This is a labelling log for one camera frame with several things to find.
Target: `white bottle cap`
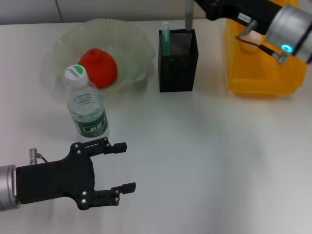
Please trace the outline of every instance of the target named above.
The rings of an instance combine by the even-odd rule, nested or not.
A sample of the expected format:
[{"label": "white bottle cap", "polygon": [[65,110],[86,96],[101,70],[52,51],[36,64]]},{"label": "white bottle cap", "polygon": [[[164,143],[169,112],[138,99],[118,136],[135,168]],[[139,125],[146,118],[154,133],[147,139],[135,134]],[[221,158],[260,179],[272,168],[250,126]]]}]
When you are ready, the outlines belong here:
[{"label": "white bottle cap", "polygon": [[78,64],[66,68],[64,75],[68,86],[74,89],[82,88],[89,82],[86,69]]}]

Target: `green pen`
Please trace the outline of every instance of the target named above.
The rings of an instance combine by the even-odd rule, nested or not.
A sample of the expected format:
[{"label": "green pen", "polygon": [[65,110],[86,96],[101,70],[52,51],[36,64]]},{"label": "green pen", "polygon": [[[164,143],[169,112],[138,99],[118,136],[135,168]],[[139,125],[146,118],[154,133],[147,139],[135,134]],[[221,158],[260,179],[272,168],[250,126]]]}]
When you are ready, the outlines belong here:
[{"label": "green pen", "polygon": [[163,29],[161,30],[162,34],[162,55],[169,56],[170,55],[170,23],[163,22]]}]

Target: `teal light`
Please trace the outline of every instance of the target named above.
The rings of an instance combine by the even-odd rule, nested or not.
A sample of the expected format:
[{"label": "teal light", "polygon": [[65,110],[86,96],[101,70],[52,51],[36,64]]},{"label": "teal light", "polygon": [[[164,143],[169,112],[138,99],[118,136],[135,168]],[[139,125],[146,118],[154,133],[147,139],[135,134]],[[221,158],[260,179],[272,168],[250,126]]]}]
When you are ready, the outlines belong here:
[{"label": "teal light", "polygon": [[281,48],[283,51],[285,51],[287,53],[291,53],[293,51],[293,48],[289,45],[282,45]]}]

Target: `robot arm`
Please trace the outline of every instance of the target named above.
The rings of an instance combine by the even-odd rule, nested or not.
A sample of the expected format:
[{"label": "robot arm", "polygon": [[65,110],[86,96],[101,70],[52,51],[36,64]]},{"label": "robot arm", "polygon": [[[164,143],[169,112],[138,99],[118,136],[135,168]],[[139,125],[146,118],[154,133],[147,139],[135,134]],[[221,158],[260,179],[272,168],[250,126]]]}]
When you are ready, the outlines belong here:
[{"label": "robot arm", "polygon": [[294,6],[281,7],[269,0],[195,0],[206,12],[206,18],[232,19],[242,25],[256,24],[251,30],[266,35],[269,44],[282,49],[283,54],[265,48],[271,56],[282,59],[295,56],[312,62],[312,15]]},{"label": "robot arm", "polygon": [[119,195],[133,193],[136,184],[125,184],[110,190],[95,191],[91,157],[126,152],[126,143],[111,145],[106,137],[86,143],[74,143],[67,157],[60,161],[36,164],[37,152],[30,150],[31,164],[0,167],[0,211],[20,204],[70,197],[79,209],[117,206]]}]

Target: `red fruit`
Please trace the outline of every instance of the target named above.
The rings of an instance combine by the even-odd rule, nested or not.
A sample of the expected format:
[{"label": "red fruit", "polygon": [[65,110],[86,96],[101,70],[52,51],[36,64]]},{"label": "red fruit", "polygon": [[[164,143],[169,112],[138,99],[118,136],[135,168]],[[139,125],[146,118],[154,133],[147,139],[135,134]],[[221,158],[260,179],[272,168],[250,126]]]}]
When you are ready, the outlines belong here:
[{"label": "red fruit", "polygon": [[86,69],[89,80],[98,89],[111,85],[117,78],[116,62],[103,50],[94,48],[87,51],[78,64]]}]

